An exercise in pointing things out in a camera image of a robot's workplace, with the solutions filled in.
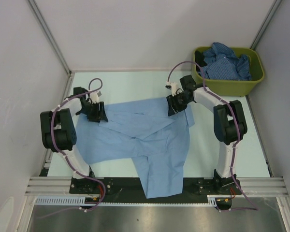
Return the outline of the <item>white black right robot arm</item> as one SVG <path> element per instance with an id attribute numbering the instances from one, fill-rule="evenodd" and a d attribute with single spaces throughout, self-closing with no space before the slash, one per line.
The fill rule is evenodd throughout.
<path id="1" fill-rule="evenodd" d="M 217 194 L 230 194 L 239 187 L 234 170 L 237 145 L 247 133 L 247 123 L 240 101 L 226 101 L 203 84 L 197 84 L 191 75 L 175 82 L 166 82 L 171 91 L 167 96 L 168 116 L 187 109 L 191 102 L 199 103 L 213 113 L 214 134 L 219 141 L 218 164 L 214 177 L 204 188 Z"/>

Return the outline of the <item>blue checkered shirt in bin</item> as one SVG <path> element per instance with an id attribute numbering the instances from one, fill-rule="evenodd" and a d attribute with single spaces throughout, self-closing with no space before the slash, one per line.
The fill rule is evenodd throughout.
<path id="1" fill-rule="evenodd" d="M 203 74 L 205 79 L 225 81 L 251 81 L 248 55 L 235 52 L 222 43 L 215 42 L 211 48 L 202 52 Z"/>

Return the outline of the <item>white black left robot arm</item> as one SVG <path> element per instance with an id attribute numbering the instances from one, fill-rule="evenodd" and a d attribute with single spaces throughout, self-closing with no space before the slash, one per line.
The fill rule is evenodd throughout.
<path id="1" fill-rule="evenodd" d="M 70 194 L 104 194 L 103 183 L 80 155 L 76 146 L 77 134 L 73 117 L 85 115 L 90 122 L 107 122 L 104 102 L 99 90 L 75 87 L 73 94 L 55 109 L 40 114 L 42 142 L 45 148 L 60 153 L 72 170 Z"/>

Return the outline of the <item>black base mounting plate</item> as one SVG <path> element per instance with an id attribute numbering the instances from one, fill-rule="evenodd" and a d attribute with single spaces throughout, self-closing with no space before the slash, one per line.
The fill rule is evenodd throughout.
<path id="1" fill-rule="evenodd" d="M 71 179 L 69 193 L 88 195 L 93 202 L 98 202 L 102 195 L 102 202 L 107 203 L 205 203 L 208 195 L 225 196 L 227 205 L 231 198 L 241 195 L 239 188 L 231 178 L 219 181 L 217 178 L 184 178 L 182 192 L 167 196 L 146 198 L 139 178 L 132 177 L 107 177 L 101 180 L 106 190 L 100 183 L 89 179 Z"/>

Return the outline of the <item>light blue long sleeve shirt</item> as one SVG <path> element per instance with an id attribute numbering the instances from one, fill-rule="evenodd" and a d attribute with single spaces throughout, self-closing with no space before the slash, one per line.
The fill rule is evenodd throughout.
<path id="1" fill-rule="evenodd" d="M 192 109 L 169 116 L 167 100 L 155 98 L 109 104 L 105 111 L 107 121 L 78 119 L 76 145 L 84 161 L 130 158 L 148 199 L 182 193 Z"/>

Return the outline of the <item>aluminium frame post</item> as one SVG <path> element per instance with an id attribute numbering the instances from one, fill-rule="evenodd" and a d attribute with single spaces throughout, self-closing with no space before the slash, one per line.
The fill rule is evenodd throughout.
<path id="1" fill-rule="evenodd" d="M 268 13 L 266 14 L 266 17 L 264 21 L 262 22 L 251 46 L 250 49 L 256 50 L 262 37 L 264 36 L 265 32 L 267 31 L 269 25 L 271 24 L 275 14 L 277 13 L 278 9 L 280 8 L 281 4 L 283 3 L 283 0 L 275 0 L 273 1 L 273 4 L 271 5 Z"/>
<path id="2" fill-rule="evenodd" d="M 46 39 L 48 40 L 51 48 L 53 49 L 56 57 L 58 58 L 61 66 L 63 67 L 65 73 L 68 76 L 70 76 L 72 71 L 70 70 L 68 63 L 65 60 L 65 58 L 61 52 L 61 49 L 60 49 L 58 43 L 56 42 L 55 37 L 53 36 L 53 33 L 51 32 L 41 10 L 39 9 L 37 2 L 35 0 L 27 0 L 26 2 L 29 5 L 33 15 L 37 19 L 39 26 L 41 27 Z"/>

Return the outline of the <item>aluminium front rail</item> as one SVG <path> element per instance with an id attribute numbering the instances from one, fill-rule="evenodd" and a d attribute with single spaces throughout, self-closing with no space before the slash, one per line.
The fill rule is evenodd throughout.
<path id="1" fill-rule="evenodd" d="M 282 177 L 239 177 L 241 189 L 248 197 L 288 197 Z M 31 177 L 25 190 L 27 196 L 67 196 L 69 177 Z"/>

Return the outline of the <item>aluminium frame post left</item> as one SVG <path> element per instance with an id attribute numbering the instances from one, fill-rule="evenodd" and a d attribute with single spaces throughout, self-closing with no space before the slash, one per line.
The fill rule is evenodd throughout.
<path id="1" fill-rule="evenodd" d="M 68 76 L 70 76 L 72 71 L 70 70 L 68 63 L 65 60 L 65 58 L 61 52 L 61 49 L 60 49 L 58 43 L 56 42 L 55 37 L 53 36 L 53 33 L 51 32 L 41 10 L 39 9 L 37 2 L 35 0 L 27 0 L 26 2 L 29 5 L 33 15 L 37 19 L 39 26 L 41 27 L 46 39 L 48 40 L 51 48 L 53 49 L 56 57 L 58 58 L 61 66 L 63 67 L 65 73 Z"/>

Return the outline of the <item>aluminium frame post right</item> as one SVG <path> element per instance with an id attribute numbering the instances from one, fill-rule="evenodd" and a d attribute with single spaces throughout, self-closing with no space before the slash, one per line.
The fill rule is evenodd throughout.
<path id="1" fill-rule="evenodd" d="M 278 9 L 280 8 L 281 4 L 283 3 L 283 0 L 275 0 L 273 1 L 273 4 L 271 5 L 268 13 L 266 14 L 266 17 L 264 21 L 262 22 L 251 46 L 250 49 L 256 50 L 262 37 L 264 36 L 265 32 L 267 31 L 269 25 L 271 24 L 275 14 L 277 13 Z"/>

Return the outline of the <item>green plastic bin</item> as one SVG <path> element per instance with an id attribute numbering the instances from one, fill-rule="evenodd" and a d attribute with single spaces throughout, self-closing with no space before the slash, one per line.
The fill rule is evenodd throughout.
<path id="1" fill-rule="evenodd" d="M 205 81 L 220 96 L 244 97 L 265 78 L 260 57 L 250 48 L 213 43 L 196 48 L 192 60 L 196 83 Z"/>

